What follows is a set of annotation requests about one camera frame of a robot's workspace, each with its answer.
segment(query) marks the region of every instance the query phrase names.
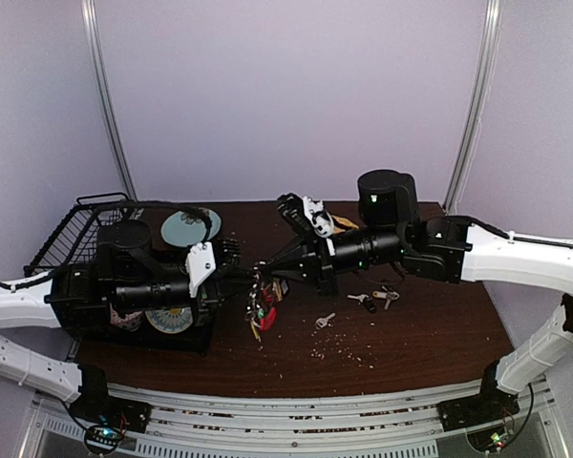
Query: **black motor housing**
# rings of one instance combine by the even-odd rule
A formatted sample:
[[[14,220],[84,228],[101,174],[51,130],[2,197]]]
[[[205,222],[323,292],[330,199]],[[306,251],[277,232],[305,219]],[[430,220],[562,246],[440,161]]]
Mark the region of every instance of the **black motor housing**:
[[[372,170],[359,177],[359,217],[374,229],[419,222],[414,178],[395,170]]]

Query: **brown tabletop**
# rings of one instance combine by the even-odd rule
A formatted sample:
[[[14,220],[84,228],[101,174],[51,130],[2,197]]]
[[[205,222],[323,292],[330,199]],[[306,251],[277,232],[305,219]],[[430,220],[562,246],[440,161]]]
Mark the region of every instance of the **brown tabletop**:
[[[353,202],[329,202],[334,215],[357,220]],[[292,238],[274,202],[212,203],[223,235],[240,241],[243,266],[268,258]],[[424,217],[439,205],[421,204]],[[364,272],[392,279],[388,266]],[[457,384],[477,379],[486,365],[512,350],[481,283],[451,285],[408,277],[388,311],[368,313],[347,294],[373,286],[352,274],[339,278],[340,295],[321,298],[313,286],[291,284],[274,326],[258,344],[244,321],[244,298],[217,316],[206,357],[84,342],[78,360],[106,371],[110,382],[191,394],[236,397],[318,397],[372,394]],[[332,327],[314,322],[335,313]]]

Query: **blue plate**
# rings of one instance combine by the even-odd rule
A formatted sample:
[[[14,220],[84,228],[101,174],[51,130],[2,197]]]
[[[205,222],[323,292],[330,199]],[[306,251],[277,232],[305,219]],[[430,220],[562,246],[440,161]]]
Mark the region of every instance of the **blue plate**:
[[[209,217],[212,224],[210,226],[210,239],[219,234],[221,229],[221,217],[217,212],[207,208],[201,208]],[[186,248],[203,240],[206,233],[206,226],[201,219],[183,212],[177,212],[168,218],[161,226],[161,236],[166,243],[180,248]]]

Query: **round disc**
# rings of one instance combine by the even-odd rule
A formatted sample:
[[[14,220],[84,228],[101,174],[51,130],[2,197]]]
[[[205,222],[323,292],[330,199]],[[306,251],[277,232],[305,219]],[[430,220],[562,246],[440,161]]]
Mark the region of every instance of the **round disc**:
[[[173,308],[171,310],[149,310],[144,312],[149,323],[159,332],[178,334],[193,324],[190,308]]]
[[[212,210],[201,208],[210,218],[210,239],[215,237],[221,229],[221,218]],[[206,226],[201,219],[192,217],[183,212],[177,212],[168,218],[161,226],[161,236],[166,243],[180,248],[195,245],[203,240]]]

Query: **ventilation grate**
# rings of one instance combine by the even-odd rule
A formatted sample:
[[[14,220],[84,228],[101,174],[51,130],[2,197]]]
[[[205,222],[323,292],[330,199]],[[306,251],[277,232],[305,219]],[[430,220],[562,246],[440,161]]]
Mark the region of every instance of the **ventilation grate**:
[[[180,446],[176,444],[158,445],[152,439],[138,439],[135,451],[136,456],[144,458],[282,458],[282,457],[301,457],[301,458],[438,458],[437,446],[435,441],[426,441],[424,443],[414,444],[411,446],[398,446],[385,448],[383,450],[374,450],[373,452],[359,452],[350,454],[326,454],[326,453],[225,453],[224,451],[198,451],[195,448]]]

